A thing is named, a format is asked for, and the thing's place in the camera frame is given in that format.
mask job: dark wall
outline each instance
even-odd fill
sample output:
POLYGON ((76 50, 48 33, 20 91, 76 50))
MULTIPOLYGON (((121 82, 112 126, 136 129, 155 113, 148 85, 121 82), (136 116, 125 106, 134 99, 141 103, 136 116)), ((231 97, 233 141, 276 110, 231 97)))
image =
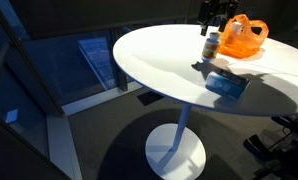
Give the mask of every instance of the dark wall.
POLYGON ((43 38, 185 18, 189 0, 10 0, 10 3, 29 36, 43 38))
POLYGON ((251 10, 250 19, 264 21, 270 32, 290 30, 298 23, 298 0, 240 0, 239 8, 251 10))

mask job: blue box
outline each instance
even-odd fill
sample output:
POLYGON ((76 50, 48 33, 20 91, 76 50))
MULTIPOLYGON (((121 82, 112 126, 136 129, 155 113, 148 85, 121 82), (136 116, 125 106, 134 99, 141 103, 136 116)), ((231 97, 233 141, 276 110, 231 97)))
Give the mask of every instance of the blue box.
POLYGON ((206 88, 221 96, 239 99, 250 81, 223 69, 212 71, 206 79, 206 88))

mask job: table pedestal base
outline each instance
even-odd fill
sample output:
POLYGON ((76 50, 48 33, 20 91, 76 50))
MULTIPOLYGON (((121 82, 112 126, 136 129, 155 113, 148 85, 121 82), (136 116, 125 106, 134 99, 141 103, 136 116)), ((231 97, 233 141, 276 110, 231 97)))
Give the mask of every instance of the table pedestal base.
POLYGON ((163 179, 196 179, 205 162, 205 149, 190 129, 184 128, 177 150, 172 148, 177 124, 155 128, 146 142, 146 156, 150 167, 163 179))

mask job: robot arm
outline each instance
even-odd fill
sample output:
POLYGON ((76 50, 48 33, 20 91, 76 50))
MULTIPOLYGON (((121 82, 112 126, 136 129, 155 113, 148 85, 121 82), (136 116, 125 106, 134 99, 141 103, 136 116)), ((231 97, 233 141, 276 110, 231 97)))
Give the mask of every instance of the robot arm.
POLYGON ((221 18, 219 31, 223 32, 227 21, 235 15, 238 3, 238 0, 209 0, 202 2, 197 19, 197 22, 201 25, 201 35, 206 35, 209 21, 217 16, 221 18))

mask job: bottle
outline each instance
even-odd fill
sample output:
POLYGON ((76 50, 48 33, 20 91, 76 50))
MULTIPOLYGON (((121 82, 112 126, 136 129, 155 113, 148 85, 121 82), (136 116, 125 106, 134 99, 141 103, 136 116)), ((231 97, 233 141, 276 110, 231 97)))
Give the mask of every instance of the bottle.
POLYGON ((203 61, 209 62, 216 58, 220 46, 219 37, 220 33, 218 32, 212 32, 209 34, 209 38, 206 40, 202 51, 201 59, 203 61))

